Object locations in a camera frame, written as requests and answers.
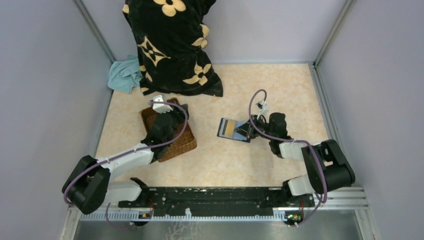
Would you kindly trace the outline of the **gold card with stripe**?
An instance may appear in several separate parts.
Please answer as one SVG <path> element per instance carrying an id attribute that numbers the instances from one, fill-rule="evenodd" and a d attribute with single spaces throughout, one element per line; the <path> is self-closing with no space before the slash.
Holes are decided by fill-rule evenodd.
<path id="1" fill-rule="evenodd" d="M 226 137 L 226 138 L 232 138 L 234 135 L 234 129 L 236 127 L 236 121 L 233 119 L 227 119 L 223 118 L 222 123 L 220 125 L 220 136 Z"/>

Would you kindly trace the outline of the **navy blue card holder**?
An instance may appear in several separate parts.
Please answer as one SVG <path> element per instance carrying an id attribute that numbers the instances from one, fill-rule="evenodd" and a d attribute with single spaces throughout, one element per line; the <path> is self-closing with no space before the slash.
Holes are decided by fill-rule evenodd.
<path id="1" fill-rule="evenodd" d="M 249 143 L 247 137 L 247 122 L 229 118 L 221 118 L 217 130 L 217 137 Z"/>

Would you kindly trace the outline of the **brown woven divided basket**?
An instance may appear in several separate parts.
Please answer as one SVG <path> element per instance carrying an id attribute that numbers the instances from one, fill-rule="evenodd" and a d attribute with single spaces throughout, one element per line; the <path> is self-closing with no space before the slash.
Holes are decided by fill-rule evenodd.
<path id="1" fill-rule="evenodd" d="M 169 113 L 157 113 L 152 107 L 139 112 L 147 133 L 141 143 L 148 146 L 159 145 L 180 136 L 171 144 L 153 148 L 153 162 L 165 162 L 198 146 L 190 126 L 186 124 L 184 127 L 184 113 L 175 106 L 172 108 L 173 111 Z"/>

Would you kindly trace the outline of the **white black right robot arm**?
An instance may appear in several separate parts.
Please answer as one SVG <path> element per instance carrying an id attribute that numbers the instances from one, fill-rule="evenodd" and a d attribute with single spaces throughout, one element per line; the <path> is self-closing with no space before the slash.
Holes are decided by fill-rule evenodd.
<path id="1" fill-rule="evenodd" d="M 325 197 L 328 192 L 348 187 L 356 181 L 352 167 L 334 139 L 318 144 L 295 140 L 288 134 L 283 113 L 272 113 L 269 119 L 251 115 L 247 122 L 235 127 L 234 132 L 248 141 L 257 137 L 267 139 L 271 152 L 277 157 L 304 163 L 306 174 L 282 184 L 288 199 L 312 193 Z"/>

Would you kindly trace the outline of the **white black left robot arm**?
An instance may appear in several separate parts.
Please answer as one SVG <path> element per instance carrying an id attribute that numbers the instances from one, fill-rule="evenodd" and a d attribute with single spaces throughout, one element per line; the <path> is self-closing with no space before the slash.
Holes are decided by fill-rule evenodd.
<path id="1" fill-rule="evenodd" d="M 172 143 L 182 136 L 190 118 L 187 104 L 151 101 L 156 118 L 146 137 L 121 153 L 94 158 L 83 156 L 62 187 L 66 204 L 88 215 L 99 207 L 119 202 L 134 202 L 142 193 L 139 180 L 114 179 L 138 167 L 159 161 Z"/>

